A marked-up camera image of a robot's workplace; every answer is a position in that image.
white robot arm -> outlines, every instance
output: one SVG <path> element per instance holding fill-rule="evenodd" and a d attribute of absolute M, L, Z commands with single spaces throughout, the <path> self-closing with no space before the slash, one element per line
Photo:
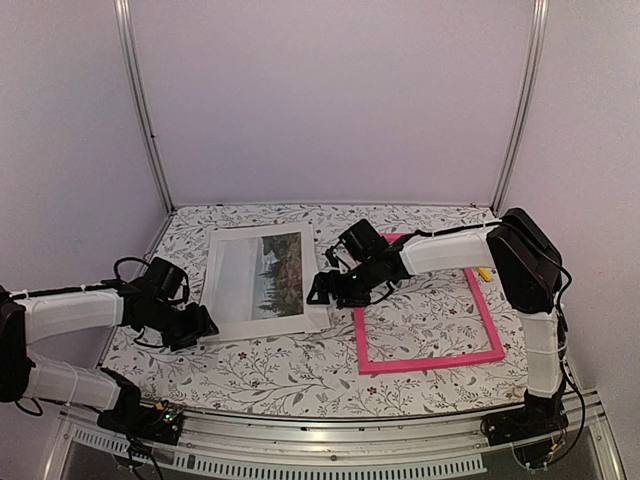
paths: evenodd
<path fill-rule="evenodd" d="M 335 249 L 343 246 L 359 264 L 337 270 Z M 340 235 L 327 250 L 336 268 L 319 273 L 307 297 L 310 304 L 338 308 L 372 304 L 371 291 L 414 275 L 445 269 L 491 267 L 498 271 L 506 298 L 518 312 L 524 329 L 529 383 L 525 406 L 509 413 L 487 415 L 485 434 L 491 444 L 513 442 L 567 427 L 562 407 L 565 378 L 560 368 L 565 323 L 560 304 L 563 286 L 560 253 L 521 209 L 509 210 L 499 221 L 426 233 L 416 231 L 389 244 L 366 220 Z"/>
<path fill-rule="evenodd" d="M 138 387 L 111 371 L 89 370 L 28 352 L 33 343 L 93 327 L 146 327 L 161 333 L 162 347 L 179 350 L 218 333 L 205 307 L 188 299 L 186 273 L 154 258 L 145 274 L 131 282 L 116 279 L 96 285 L 41 292 L 10 293 L 0 287 L 0 402 L 22 398 L 80 404 L 102 412 L 98 424 L 136 438 L 176 443 L 179 409 L 140 405 Z M 180 285 L 183 298 L 172 300 Z"/>

white arm segment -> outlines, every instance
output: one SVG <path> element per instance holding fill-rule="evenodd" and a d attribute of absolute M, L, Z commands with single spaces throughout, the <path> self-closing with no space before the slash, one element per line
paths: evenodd
<path fill-rule="evenodd" d="M 120 387 L 106 373 L 74 367 L 33 353 L 29 358 L 36 366 L 29 375 L 24 398 L 88 405 L 100 410 L 115 407 Z"/>
<path fill-rule="evenodd" d="M 124 300 L 113 289 L 64 293 L 16 300 L 23 305 L 27 345 L 93 327 L 122 323 Z"/>
<path fill-rule="evenodd" d="M 487 234 L 494 228 L 463 230 L 442 237 L 416 237 L 400 251 L 400 258 L 410 275 L 457 268 L 494 268 L 487 245 Z"/>
<path fill-rule="evenodd" d="M 562 383 L 560 359 L 558 357 L 558 314 L 518 312 L 524 329 L 524 344 L 527 349 L 529 383 L 531 395 L 551 398 Z"/>
<path fill-rule="evenodd" d="M 400 251 L 400 258 L 411 275 L 437 270 L 488 267 L 495 263 L 487 245 L 487 234 L 495 227 L 465 230 L 441 237 L 417 237 Z M 558 317 L 551 313 L 518 312 L 524 329 L 531 395 L 551 398 L 562 382 L 558 358 Z"/>

table surface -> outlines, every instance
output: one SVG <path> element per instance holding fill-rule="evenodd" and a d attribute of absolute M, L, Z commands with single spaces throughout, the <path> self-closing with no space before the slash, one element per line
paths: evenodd
<path fill-rule="evenodd" d="M 416 206 L 254 205 L 181 208 L 157 255 L 184 268 L 198 300 L 210 228 L 311 222 L 320 269 L 340 233 L 367 218 L 381 233 L 440 230 L 493 219 L 484 208 Z M 479 280 L 505 348 L 498 363 L 427 372 L 361 376 L 350 310 L 329 308 L 331 328 L 219 343 L 170 353 L 136 346 L 118 329 L 103 362 L 149 398 L 192 409 L 300 417 L 385 417 L 461 412 L 522 400 L 527 381 L 522 327 L 494 279 Z M 485 351 L 488 339 L 462 271 L 406 282 L 366 310 L 370 358 L 409 359 Z M 155 332 L 145 341 L 155 343 Z"/>

white enclosure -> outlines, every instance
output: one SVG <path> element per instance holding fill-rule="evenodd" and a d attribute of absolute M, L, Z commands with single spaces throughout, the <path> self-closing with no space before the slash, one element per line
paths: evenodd
<path fill-rule="evenodd" d="M 533 2 L 135 1 L 177 205 L 488 205 Z"/>
<path fill-rule="evenodd" d="M 184 205 L 522 206 L 575 273 L 571 352 L 638 476 L 634 2 L 5 3 L 2 286 L 107 278 Z M 91 368 L 105 335 L 36 348 Z M 0 405 L 0 477 L 41 473 L 45 411 Z"/>

pink square frame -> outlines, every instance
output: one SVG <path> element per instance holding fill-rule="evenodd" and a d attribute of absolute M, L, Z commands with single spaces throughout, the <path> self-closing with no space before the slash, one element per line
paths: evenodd
<path fill-rule="evenodd" d="M 401 234 L 384 234 L 387 240 L 393 242 L 401 237 Z M 493 318 L 489 312 L 489 308 L 484 300 L 484 296 L 480 291 L 478 281 L 470 268 L 464 269 L 467 277 L 469 288 L 473 294 L 480 316 L 484 322 L 484 327 L 491 343 L 491 350 L 480 353 L 470 353 L 464 355 L 452 355 L 449 357 L 438 358 L 418 358 L 412 360 L 393 360 L 388 362 L 371 362 L 369 361 L 369 349 L 367 346 L 367 332 L 364 318 L 364 308 L 354 309 L 354 318 L 356 324 L 356 345 L 358 347 L 358 371 L 360 375 L 377 375 L 380 373 L 404 373 L 417 372 L 424 370 L 436 370 L 441 368 L 467 367 L 469 365 L 478 365 L 482 363 L 499 362 L 504 360 L 505 352 L 502 348 L 500 336 L 493 323 Z"/>

